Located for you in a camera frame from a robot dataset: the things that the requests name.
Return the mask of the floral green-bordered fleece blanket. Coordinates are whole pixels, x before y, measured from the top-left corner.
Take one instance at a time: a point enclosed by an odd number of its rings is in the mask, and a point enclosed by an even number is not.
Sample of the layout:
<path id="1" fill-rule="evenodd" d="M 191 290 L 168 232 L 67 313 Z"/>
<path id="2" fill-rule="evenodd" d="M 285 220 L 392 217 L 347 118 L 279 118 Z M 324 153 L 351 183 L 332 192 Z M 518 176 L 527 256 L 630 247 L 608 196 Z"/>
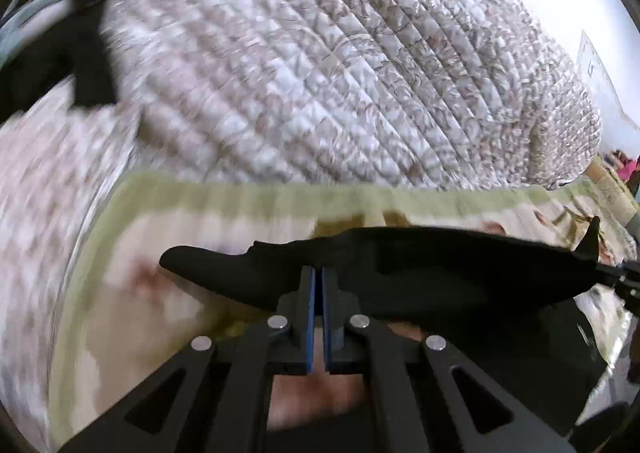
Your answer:
<path id="1" fill-rule="evenodd" d="M 409 190 L 367 184 L 198 184 L 126 176 L 82 245 L 63 303 L 49 386 L 59 447 L 193 337 L 238 335 L 257 313 L 160 271 L 178 245 L 241 254 L 351 228 L 405 224 L 480 230 L 573 248 L 599 218 L 600 259 L 638 255 L 637 204 L 605 172 L 554 191 Z"/>

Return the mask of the dark clothes pile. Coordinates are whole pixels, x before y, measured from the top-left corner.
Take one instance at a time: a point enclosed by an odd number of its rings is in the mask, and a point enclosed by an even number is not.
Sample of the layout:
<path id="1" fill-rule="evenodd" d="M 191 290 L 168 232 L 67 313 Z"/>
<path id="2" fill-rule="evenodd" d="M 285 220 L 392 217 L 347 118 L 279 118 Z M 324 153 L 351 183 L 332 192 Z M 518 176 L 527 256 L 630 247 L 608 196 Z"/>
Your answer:
<path id="1" fill-rule="evenodd" d="M 117 102 L 101 34 L 106 0 L 28 0 L 1 21 L 1 120 L 26 112 L 67 77 L 77 107 Z"/>

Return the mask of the black pants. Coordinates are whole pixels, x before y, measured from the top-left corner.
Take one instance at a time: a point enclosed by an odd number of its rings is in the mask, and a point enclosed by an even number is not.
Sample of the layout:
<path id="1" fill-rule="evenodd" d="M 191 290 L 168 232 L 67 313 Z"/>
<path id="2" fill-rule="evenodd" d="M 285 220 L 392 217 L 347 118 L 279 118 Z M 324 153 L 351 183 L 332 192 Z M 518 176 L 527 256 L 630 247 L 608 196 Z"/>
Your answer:
<path id="1" fill-rule="evenodd" d="M 329 269 L 362 311 L 446 338 L 558 433 L 568 433 L 604 372 L 576 299 L 597 282 L 598 220 L 566 249 L 479 231 L 358 228 L 240 255 L 177 246 L 160 266 L 262 311 Z"/>

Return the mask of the white wall paper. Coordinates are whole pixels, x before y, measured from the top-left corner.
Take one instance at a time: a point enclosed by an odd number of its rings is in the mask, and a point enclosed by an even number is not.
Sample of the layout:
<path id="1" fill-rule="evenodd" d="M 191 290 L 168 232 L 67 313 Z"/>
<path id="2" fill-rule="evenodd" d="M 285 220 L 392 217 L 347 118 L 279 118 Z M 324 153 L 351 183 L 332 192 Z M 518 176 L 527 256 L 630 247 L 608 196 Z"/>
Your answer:
<path id="1" fill-rule="evenodd" d="M 585 81 L 591 91 L 593 101 L 600 106 L 620 107 L 620 98 L 612 80 L 585 31 L 582 32 L 582 38 L 580 39 L 578 66 L 582 80 Z"/>

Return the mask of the quilted beige floral comforter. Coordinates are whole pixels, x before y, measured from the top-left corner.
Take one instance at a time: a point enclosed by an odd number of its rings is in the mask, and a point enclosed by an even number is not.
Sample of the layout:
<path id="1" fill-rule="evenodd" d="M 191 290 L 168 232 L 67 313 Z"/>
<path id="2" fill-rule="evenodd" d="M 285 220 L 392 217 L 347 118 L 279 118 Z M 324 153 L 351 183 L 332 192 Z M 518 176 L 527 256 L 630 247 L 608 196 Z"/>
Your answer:
<path id="1" fill-rule="evenodd" d="M 521 0 L 106 0 L 117 102 L 67 77 L 1 121 L 1 401 L 48 451 L 58 305 L 131 165 L 203 181 L 547 188 L 602 134 Z"/>

